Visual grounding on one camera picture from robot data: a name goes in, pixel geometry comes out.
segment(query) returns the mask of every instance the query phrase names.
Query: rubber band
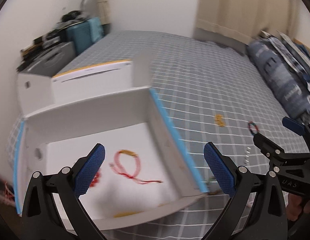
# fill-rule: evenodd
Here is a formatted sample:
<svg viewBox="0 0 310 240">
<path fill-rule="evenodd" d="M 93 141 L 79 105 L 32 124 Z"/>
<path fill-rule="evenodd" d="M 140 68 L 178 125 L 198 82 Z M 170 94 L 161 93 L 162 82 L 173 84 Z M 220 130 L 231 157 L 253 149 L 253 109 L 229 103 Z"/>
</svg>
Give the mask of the rubber band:
<svg viewBox="0 0 310 240">
<path fill-rule="evenodd" d="M 125 168 L 120 163 L 120 161 L 119 161 L 120 154 L 126 154 L 126 155 L 134 157 L 135 163 L 136 163 L 136 170 L 132 175 L 128 174 L 127 171 L 125 170 Z M 129 151 L 129 150 L 120 150 L 120 151 L 116 152 L 115 156 L 114 156 L 114 163 L 110 163 L 109 166 L 112 168 L 112 170 L 115 173 L 117 173 L 119 175 L 123 175 L 128 179 L 132 179 L 133 181 L 135 181 L 138 184 L 148 184 L 151 182 L 162 183 L 161 180 L 142 180 L 142 179 L 136 178 L 138 176 L 138 174 L 140 173 L 140 170 L 141 170 L 140 158 L 139 158 L 138 154 L 136 154 L 132 151 Z"/>
<path fill-rule="evenodd" d="M 255 127 L 256 133 L 253 132 L 252 127 L 251 127 L 252 125 Z M 253 121 L 249 121 L 248 122 L 248 129 L 250 130 L 252 135 L 255 135 L 255 134 L 259 133 L 259 128 L 256 125 L 256 123 L 254 123 Z"/>
<path fill-rule="evenodd" d="M 223 122 L 223 116 L 221 114 L 215 115 L 215 123 L 220 127 L 225 126 L 225 123 Z"/>
</svg>

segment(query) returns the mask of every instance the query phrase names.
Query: red rubber band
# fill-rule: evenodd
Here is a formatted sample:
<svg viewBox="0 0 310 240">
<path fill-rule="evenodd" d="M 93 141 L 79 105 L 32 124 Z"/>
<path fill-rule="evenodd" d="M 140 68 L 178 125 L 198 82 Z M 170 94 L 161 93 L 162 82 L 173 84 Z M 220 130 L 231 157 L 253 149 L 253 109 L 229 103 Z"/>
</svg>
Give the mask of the red rubber band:
<svg viewBox="0 0 310 240">
<path fill-rule="evenodd" d="M 253 132 L 251 125 L 253 125 L 255 127 L 256 133 Z M 253 121 L 248 122 L 248 129 L 250 130 L 252 135 L 259 133 L 259 128 Z"/>
<path fill-rule="evenodd" d="M 127 171 L 125 170 L 125 168 L 122 166 L 122 164 L 119 161 L 119 155 L 121 153 L 122 153 L 121 151 L 116 152 L 115 156 L 114 156 L 114 163 L 109 164 L 115 173 L 117 173 L 119 175 L 123 175 L 128 179 L 132 179 L 138 184 L 148 184 L 151 182 L 162 183 L 161 180 L 142 180 L 142 179 L 136 178 L 138 176 L 138 174 L 140 173 L 140 170 L 141 170 L 140 158 L 138 157 L 137 154 L 133 156 L 135 159 L 135 163 L 136 163 L 136 170 L 133 173 L 133 175 L 128 174 Z"/>
</svg>

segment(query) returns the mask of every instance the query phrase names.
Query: red string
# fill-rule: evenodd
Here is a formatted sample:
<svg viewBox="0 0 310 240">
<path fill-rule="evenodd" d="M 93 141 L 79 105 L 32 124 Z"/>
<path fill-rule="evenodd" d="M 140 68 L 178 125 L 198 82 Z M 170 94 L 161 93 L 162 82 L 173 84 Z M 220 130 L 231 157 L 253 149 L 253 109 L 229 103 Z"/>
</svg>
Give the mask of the red string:
<svg viewBox="0 0 310 240">
<path fill-rule="evenodd" d="M 7 182 L 5 182 L 4 196 L 5 196 L 5 198 L 7 198 L 8 200 L 13 201 L 14 194 L 9 190 L 9 188 L 8 188 L 8 186 L 7 186 Z"/>
<path fill-rule="evenodd" d="M 98 182 L 99 182 L 99 177 L 101 177 L 101 173 L 99 171 L 97 171 L 94 179 L 92 180 L 92 182 L 90 183 L 89 187 L 94 187 Z"/>
<path fill-rule="evenodd" d="M 136 163 L 136 170 L 133 173 L 133 175 L 128 174 L 127 171 L 125 170 L 125 168 L 120 163 L 119 155 L 121 153 L 127 154 L 127 155 L 130 155 L 130 156 L 134 157 L 135 163 Z M 148 184 L 148 183 L 151 183 L 151 182 L 162 183 L 161 180 L 142 180 L 142 179 L 136 178 L 138 176 L 138 174 L 140 173 L 141 165 L 140 165 L 140 158 L 134 152 L 131 152 L 131 151 L 128 151 L 128 150 L 120 150 L 120 151 L 116 152 L 115 156 L 114 156 L 114 163 L 110 163 L 109 165 L 110 165 L 110 167 L 112 168 L 112 170 L 115 173 L 117 173 L 119 175 L 123 175 L 123 176 L 125 176 L 128 179 L 132 179 L 132 180 L 134 180 L 138 184 Z"/>
</svg>

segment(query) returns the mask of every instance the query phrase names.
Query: bed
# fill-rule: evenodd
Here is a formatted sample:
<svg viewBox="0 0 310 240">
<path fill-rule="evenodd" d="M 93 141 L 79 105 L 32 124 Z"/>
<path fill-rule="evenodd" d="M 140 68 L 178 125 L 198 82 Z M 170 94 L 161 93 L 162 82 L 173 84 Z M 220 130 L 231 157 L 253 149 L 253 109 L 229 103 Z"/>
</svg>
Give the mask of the bed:
<svg viewBox="0 0 310 240">
<path fill-rule="evenodd" d="M 254 173 L 268 171 L 267 159 L 253 145 L 247 128 L 250 121 L 286 152 L 308 151 L 302 137 L 282 126 L 287 114 L 248 57 L 213 42 L 159 32 L 121 31 L 91 46 L 59 73 L 131 59 L 144 49 L 154 56 L 152 87 L 206 182 L 212 176 L 203 157 L 203 147 L 209 141 L 237 165 Z M 216 115 L 224 125 L 216 123 Z M 208 195 L 159 220 L 103 233 L 119 240 L 201 239 L 228 199 L 225 194 Z M 236 230 L 243 227 L 248 214 L 246 208 Z"/>
</svg>

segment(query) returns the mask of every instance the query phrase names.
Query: beige wall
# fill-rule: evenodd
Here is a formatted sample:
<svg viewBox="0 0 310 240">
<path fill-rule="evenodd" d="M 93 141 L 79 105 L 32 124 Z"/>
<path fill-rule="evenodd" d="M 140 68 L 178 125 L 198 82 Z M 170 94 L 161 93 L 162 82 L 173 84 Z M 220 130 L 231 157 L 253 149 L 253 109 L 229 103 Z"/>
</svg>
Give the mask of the beige wall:
<svg viewBox="0 0 310 240">
<path fill-rule="evenodd" d="M 19 51 L 50 31 L 81 0 L 7 0 L 0 11 L 0 175 L 12 182 L 5 148 L 20 111 L 16 92 Z"/>
<path fill-rule="evenodd" d="M 295 38 L 310 48 L 310 13 L 301 0 Z"/>
<path fill-rule="evenodd" d="M 112 31 L 158 31 L 192 37 L 197 1 L 109 0 Z"/>
</svg>

